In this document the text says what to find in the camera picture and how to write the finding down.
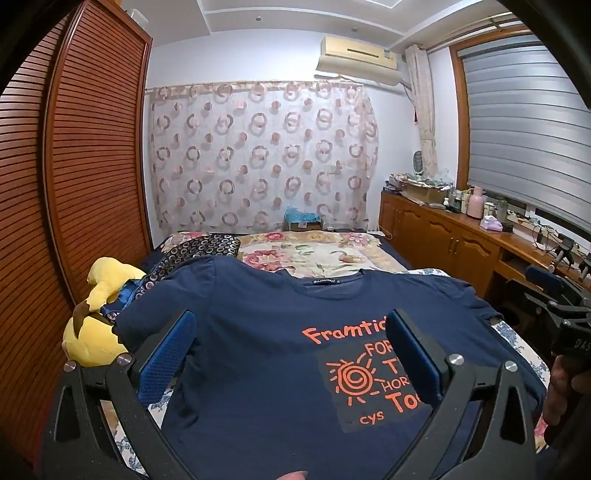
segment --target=navy t-shirt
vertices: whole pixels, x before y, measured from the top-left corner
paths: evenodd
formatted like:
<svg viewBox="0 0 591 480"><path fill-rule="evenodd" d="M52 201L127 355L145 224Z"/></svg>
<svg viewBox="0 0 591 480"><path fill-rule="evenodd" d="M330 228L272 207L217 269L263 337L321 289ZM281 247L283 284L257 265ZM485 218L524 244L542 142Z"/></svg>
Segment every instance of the navy t-shirt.
<svg viewBox="0 0 591 480"><path fill-rule="evenodd" d="M488 321L496 311L454 278L361 270L334 281L269 273L232 257L179 268L117 318L135 352L180 309L197 336L162 430L200 480L380 479L431 408L420 401L384 332L404 309L447 353L498 367L513 359L539 411L545 389ZM457 460L476 410L448 450Z"/></svg>

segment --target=louvered wardrobe door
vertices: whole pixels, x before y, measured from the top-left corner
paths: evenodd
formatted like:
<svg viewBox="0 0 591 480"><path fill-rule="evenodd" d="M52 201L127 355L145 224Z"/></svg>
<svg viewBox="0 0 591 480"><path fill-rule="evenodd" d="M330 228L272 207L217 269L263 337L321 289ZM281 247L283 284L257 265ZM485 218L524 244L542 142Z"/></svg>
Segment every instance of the louvered wardrobe door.
<svg viewBox="0 0 591 480"><path fill-rule="evenodd" d="M109 0L86 1L49 101L46 185L67 282L86 298L98 257L138 265L150 249L141 128L151 38Z"/></svg>
<svg viewBox="0 0 591 480"><path fill-rule="evenodd" d="M64 364L61 335L73 307L39 175L46 85L65 25L45 36L0 95L0 431L28 460Z"/></svg>

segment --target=t-shirt label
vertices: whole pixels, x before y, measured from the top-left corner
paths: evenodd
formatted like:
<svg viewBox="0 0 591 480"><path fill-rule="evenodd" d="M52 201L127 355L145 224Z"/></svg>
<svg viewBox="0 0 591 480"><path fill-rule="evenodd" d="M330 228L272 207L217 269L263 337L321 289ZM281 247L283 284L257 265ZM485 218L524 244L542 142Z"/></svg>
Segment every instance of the t-shirt label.
<svg viewBox="0 0 591 480"><path fill-rule="evenodd" d="M313 280L312 285L338 285L340 284L340 280L335 278L319 278L318 280Z"/></svg>
<svg viewBox="0 0 591 480"><path fill-rule="evenodd" d="M384 334L335 343L316 358L345 433L405 420L428 408Z"/></svg>

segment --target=beige curtain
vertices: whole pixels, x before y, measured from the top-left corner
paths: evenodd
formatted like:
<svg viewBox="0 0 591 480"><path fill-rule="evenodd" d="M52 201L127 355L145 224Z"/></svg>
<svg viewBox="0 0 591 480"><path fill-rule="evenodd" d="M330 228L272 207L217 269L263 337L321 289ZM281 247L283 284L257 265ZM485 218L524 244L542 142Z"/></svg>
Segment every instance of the beige curtain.
<svg viewBox="0 0 591 480"><path fill-rule="evenodd" d="M413 88L414 108L417 112L423 162L427 174L434 177L439 168L435 149L435 102L431 66L427 52L417 45L407 48L405 53Z"/></svg>
<svg viewBox="0 0 591 480"><path fill-rule="evenodd" d="M363 87L249 82L151 94L151 181L165 233L281 229L285 208L367 226L378 126Z"/></svg>

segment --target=tied-back curtain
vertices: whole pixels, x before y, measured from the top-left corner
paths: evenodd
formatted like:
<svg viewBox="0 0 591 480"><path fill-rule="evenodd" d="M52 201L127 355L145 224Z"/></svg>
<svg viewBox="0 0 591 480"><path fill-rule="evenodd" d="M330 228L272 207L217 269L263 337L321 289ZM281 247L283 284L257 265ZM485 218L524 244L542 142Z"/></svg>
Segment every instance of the tied-back curtain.
<svg viewBox="0 0 591 480"><path fill-rule="evenodd" d="M434 177L439 168L435 149L435 101L431 66L427 52L418 48L417 45L407 48L405 53L413 88L423 162L427 174Z"/></svg>

